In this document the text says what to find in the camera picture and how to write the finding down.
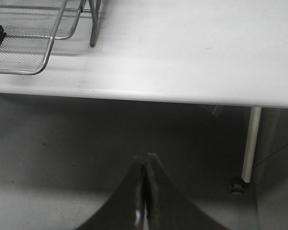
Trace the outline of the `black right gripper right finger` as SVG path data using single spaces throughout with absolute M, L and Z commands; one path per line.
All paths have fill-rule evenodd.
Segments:
M 144 157 L 144 196 L 150 230 L 226 230 L 173 183 L 155 153 Z

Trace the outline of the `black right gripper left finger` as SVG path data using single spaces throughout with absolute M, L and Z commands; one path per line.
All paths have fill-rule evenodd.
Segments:
M 122 182 L 105 204 L 79 230 L 142 230 L 144 227 L 144 166 L 133 158 Z

